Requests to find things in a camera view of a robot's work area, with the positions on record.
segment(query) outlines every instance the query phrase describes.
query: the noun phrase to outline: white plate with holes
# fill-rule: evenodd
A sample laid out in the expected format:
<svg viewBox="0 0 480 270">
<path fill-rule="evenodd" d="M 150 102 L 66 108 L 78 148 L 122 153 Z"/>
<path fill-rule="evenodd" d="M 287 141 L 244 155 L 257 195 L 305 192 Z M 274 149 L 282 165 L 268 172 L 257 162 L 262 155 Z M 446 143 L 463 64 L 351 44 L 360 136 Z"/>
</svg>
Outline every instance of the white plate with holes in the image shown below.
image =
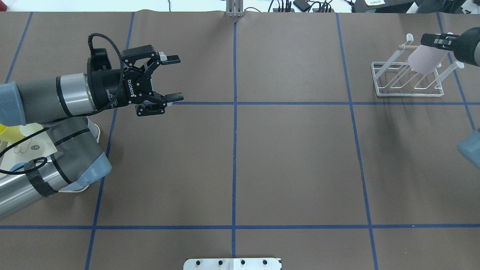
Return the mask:
<svg viewBox="0 0 480 270">
<path fill-rule="evenodd" d="M 280 258 L 188 259 L 183 270 L 281 270 Z"/>
</svg>

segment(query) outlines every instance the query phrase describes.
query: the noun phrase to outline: grid line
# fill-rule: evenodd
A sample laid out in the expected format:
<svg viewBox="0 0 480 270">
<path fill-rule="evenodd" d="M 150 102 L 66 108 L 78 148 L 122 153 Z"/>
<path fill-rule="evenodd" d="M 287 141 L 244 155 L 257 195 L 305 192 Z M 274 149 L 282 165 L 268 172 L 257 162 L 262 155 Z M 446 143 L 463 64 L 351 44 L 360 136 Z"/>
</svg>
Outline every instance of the grid line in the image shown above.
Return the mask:
<svg viewBox="0 0 480 270">
<path fill-rule="evenodd" d="M 348 93 L 348 102 L 350 105 L 350 114 L 352 117 L 352 125 L 353 125 L 353 135 L 355 137 L 355 146 L 357 148 L 357 158 L 359 160 L 359 166 L 360 166 L 360 175 L 361 175 L 361 181 L 362 181 L 362 186 L 363 186 L 363 199 L 365 202 L 365 211 L 367 214 L 367 223 L 368 223 L 368 231 L 370 234 L 370 245 L 372 246 L 372 258 L 373 258 L 373 266 L 375 270 L 378 270 L 378 261 L 377 261 L 377 252 L 375 249 L 375 239 L 373 237 L 373 229 L 372 229 L 372 219 L 370 216 L 370 206 L 368 203 L 368 194 L 367 194 L 367 185 L 365 183 L 365 174 L 363 171 L 363 163 L 361 159 L 361 152 L 360 152 L 360 144 L 359 144 L 359 138 L 358 138 L 358 133 L 357 133 L 357 124 L 355 122 L 355 112 L 353 110 L 353 102 L 352 102 L 352 93 L 350 91 L 350 81 L 348 79 L 348 70 L 347 70 L 347 60 L 345 59 L 345 51 L 343 48 L 343 39 L 342 39 L 342 29 L 340 26 L 340 16 L 338 13 L 335 13 L 336 15 L 336 24 L 338 27 L 338 39 L 340 40 L 340 50 L 342 53 L 342 61 L 343 61 L 343 71 L 345 74 L 345 83 L 347 85 L 347 93 Z"/>
<path fill-rule="evenodd" d="M 130 38 L 132 36 L 132 28 L 133 28 L 134 18 L 135 18 L 135 12 L 132 12 L 132 16 L 130 17 L 130 28 L 129 28 L 129 31 L 128 31 L 127 45 L 125 46 L 125 49 L 128 49 L 128 47 L 130 46 Z M 117 110 L 118 110 L 117 108 L 115 108 L 113 110 L 112 124 L 110 126 L 110 133 L 108 134 L 107 150 L 105 152 L 105 155 L 107 156 L 107 158 L 110 155 L 110 146 L 111 146 L 111 140 L 112 140 L 112 136 L 113 136 L 113 129 L 115 127 L 115 121 L 117 119 Z M 94 244 L 94 241 L 95 241 L 96 225 L 97 225 L 97 222 L 98 222 L 98 213 L 100 212 L 100 203 L 102 201 L 104 183 L 105 183 L 105 176 L 102 177 L 102 180 L 100 181 L 100 188 L 98 190 L 98 197 L 97 197 L 97 200 L 96 200 L 96 208 L 95 208 L 95 215 L 94 215 L 94 219 L 93 219 L 92 232 L 90 234 L 90 243 L 88 245 L 87 259 L 86 259 L 86 262 L 85 262 L 85 270 L 88 270 L 89 267 L 90 267 L 90 259 L 92 257 L 93 244 Z"/>
<path fill-rule="evenodd" d="M 352 229 L 436 229 L 480 228 L 480 223 L 427 224 L 332 224 L 332 225 L 97 225 L 96 230 L 352 230 Z M 0 225 L 0 230 L 91 230 L 82 225 Z"/>
<path fill-rule="evenodd" d="M 444 34 L 444 27 L 442 25 L 442 19 L 440 17 L 439 12 L 437 12 L 437 20 L 438 20 L 438 26 L 440 28 L 440 33 Z M 450 52 L 448 52 L 448 60 L 450 61 L 450 64 L 453 63 Z M 472 130 L 475 130 L 475 124 L 473 123 L 472 115 L 470 114 L 470 109 L 468 108 L 467 100 L 465 99 L 465 94 L 463 93 L 462 84 L 460 83 L 460 79 L 458 78 L 458 74 L 456 73 L 456 70 L 453 70 L 453 74 L 455 76 L 456 84 L 458 85 L 458 90 L 460 91 L 460 95 L 462 97 L 465 110 L 467 111 L 468 121 L 470 122 L 470 126 L 472 127 Z"/>
<path fill-rule="evenodd" d="M 370 101 L 188 101 L 174 105 L 428 105 L 428 106 L 478 106 L 480 102 L 370 102 Z"/>
<path fill-rule="evenodd" d="M 232 258 L 236 256 L 237 225 L 237 22 L 233 24 L 233 163 L 232 163 Z"/>
<path fill-rule="evenodd" d="M 24 43 L 24 39 L 25 39 L 25 36 L 27 34 L 28 27 L 30 25 L 30 21 L 32 21 L 32 16 L 33 16 L 33 12 L 30 12 L 30 15 L 28 16 L 27 23 L 25 25 L 24 32 L 22 34 L 22 38 L 20 39 L 20 42 L 18 43 L 17 51 L 15 52 L 12 64 L 10 65 L 10 69 L 8 70 L 8 74 L 7 74 L 7 78 L 5 79 L 5 83 L 8 83 L 8 81 L 10 80 L 10 76 L 13 72 L 13 67 L 15 65 L 15 62 L 17 62 L 18 54 L 20 53 L 20 49 L 22 48 L 22 44 Z"/>
</svg>

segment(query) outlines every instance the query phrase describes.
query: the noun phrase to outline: silver metal cylinder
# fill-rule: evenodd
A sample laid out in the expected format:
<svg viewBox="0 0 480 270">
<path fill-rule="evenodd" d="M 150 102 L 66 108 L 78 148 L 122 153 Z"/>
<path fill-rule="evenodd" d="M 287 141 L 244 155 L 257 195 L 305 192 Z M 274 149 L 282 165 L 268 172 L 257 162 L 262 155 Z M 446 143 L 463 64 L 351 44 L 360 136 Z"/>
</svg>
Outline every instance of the silver metal cylinder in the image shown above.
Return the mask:
<svg viewBox="0 0 480 270">
<path fill-rule="evenodd" d="M 43 198 L 25 174 L 0 179 L 0 220 Z"/>
<path fill-rule="evenodd" d="M 55 191 L 68 186 L 50 158 L 38 169 L 43 181 Z M 42 199 L 25 174 L 0 178 L 0 220 Z"/>
<path fill-rule="evenodd" d="M 62 76 L 60 77 L 60 86 L 65 104 L 72 115 L 96 110 L 85 74 Z"/>
</svg>

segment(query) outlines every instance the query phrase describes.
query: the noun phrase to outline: electrical cable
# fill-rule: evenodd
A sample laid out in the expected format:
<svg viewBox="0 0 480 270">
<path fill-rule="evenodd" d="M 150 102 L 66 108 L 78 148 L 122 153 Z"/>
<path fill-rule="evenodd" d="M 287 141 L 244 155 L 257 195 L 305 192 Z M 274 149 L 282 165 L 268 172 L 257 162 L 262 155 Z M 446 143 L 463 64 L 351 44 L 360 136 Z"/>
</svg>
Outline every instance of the electrical cable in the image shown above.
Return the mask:
<svg viewBox="0 0 480 270">
<path fill-rule="evenodd" d="M 347 2 L 350 5 L 350 10 L 353 11 L 353 4 L 354 4 L 353 1 L 352 0 L 350 0 L 350 1 L 343 0 L 343 1 Z"/>
<path fill-rule="evenodd" d="M 18 146 L 19 144 L 21 144 L 22 142 L 24 142 L 24 141 L 26 141 L 26 140 L 29 140 L 29 139 L 37 136 L 38 134 L 40 134 L 40 133 L 42 133 L 42 132 L 45 132 L 45 131 L 48 130 L 48 129 L 49 129 L 48 127 L 43 128 L 42 130 L 39 130 L 39 131 L 37 131 L 37 132 L 35 132 L 35 133 L 33 133 L 33 134 L 31 134 L 31 135 L 29 135 L 29 136 L 21 139 L 20 141 L 14 143 L 14 144 L 12 144 L 12 145 L 10 145 L 9 147 L 5 148 L 2 152 L 0 152 L 0 158 L 3 157 L 3 155 L 5 155 L 5 153 L 6 153 L 7 151 L 9 151 L 9 150 L 17 147 L 17 146 Z M 4 174 L 10 174 L 10 175 L 21 175 L 21 174 L 27 174 L 27 173 L 29 173 L 29 172 L 34 172 L 34 171 L 40 169 L 41 167 L 43 167 L 43 166 L 47 163 L 47 158 L 46 158 L 46 157 L 40 157 L 40 158 L 34 159 L 33 161 L 34 161 L 34 164 L 37 163 L 38 161 L 42 161 L 42 163 L 40 163 L 40 165 L 35 166 L 35 167 L 33 167 L 33 168 L 31 168 L 31 169 L 28 169 L 28 170 L 26 170 L 26 171 L 15 172 L 15 171 L 16 171 L 16 170 L 15 170 L 15 171 L 13 171 L 13 172 L 10 172 L 10 171 L 5 171 L 5 170 L 0 169 L 0 172 L 1 172 L 1 173 L 4 173 Z"/>
<path fill-rule="evenodd" d="M 318 10 L 320 10 L 320 8 L 322 7 L 322 3 L 321 3 L 321 2 L 319 2 L 319 1 L 307 1 L 307 2 L 309 2 L 309 3 L 313 3 L 313 4 L 310 6 L 310 8 L 308 9 L 308 11 L 307 11 L 307 12 L 310 12 L 310 10 L 312 10 L 312 11 L 313 11 L 313 5 L 314 5 L 314 4 L 316 4 L 316 3 L 318 3 Z"/>
<path fill-rule="evenodd" d="M 117 92 L 115 93 L 115 95 L 113 95 L 113 98 L 103 108 L 101 108 L 99 110 L 96 110 L 96 111 L 93 111 L 93 112 L 90 112 L 90 113 L 86 113 L 86 114 L 82 114 L 82 115 L 76 115 L 76 116 L 90 116 L 90 115 L 94 115 L 94 114 L 97 114 L 99 112 L 102 112 L 102 111 L 108 109 L 115 102 L 115 100 L 117 99 L 117 97 L 119 96 L 120 92 L 123 89 L 122 83 L 123 83 L 123 79 L 125 77 L 125 75 L 123 73 L 123 57 L 122 57 L 119 49 L 117 48 L 117 45 L 115 45 L 115 43 L 113 43 L 113 41 L 108 36 L 106 36 L 104 34 L 100 34 L 100 33 L 93 33 L 93 34 L 88 36 L 88 47 L 90 48 L 91 55 L 94 54 L 93 42 L 92 42 L 94 37 L 101 37 L 101 38 L 105 39 L 106 41 L 108 41 L 110 43 L 110 45 L 112 45 L 112 47 L 114 48 L 115 52 L 117 53 L 117 55 L 119 57 L 119 61 L 120 61 L 119 85 L 117 87 Z"/>
<path fill-rule="evenodd" d="M 330 3 L 332 2 L 333 0 L 330 0 L 330 2 L 327 3 L 327 11 L 325 12 L 332 12 L 332 5 L 330 5 Z"/>
<path fill-rule="evenodd" d="M 273 1 L 274 1 L 274 0 L 272 0 L 272 1 L 270 2 L 270 6 L 268 6 L 268 11 L 267 11 L 267 12 L 270 12 L 270 8 L 272 7 Z"/>
<path fill-rule="evenodd" d="M 258 12 L 261 12 L 260 10 L 254 8 L 254 7 L 248 7 L 248 8 L 246 8 L 246 9 L 244 9 L 244 11 L 247 11 L 247 9 L 254 9 L 254 10 L 258 11 Z"/>
</svg>

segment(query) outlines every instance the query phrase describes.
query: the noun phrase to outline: sticker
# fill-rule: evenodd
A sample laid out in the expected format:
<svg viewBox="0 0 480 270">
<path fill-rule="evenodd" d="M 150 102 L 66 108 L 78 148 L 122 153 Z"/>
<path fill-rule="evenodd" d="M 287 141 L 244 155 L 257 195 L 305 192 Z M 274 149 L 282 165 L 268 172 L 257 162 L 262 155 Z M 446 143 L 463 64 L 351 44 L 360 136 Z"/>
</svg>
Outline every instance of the sticker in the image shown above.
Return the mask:
<svg viewBox="0 0 480 270">
<path fill-rule="evenodd" d="M 385 4 L 385 1 L 384 0 L 365 0 L 365 3 L 367 3 L 367 6 L 378 6 L 378 5 Z"/>
</svg>

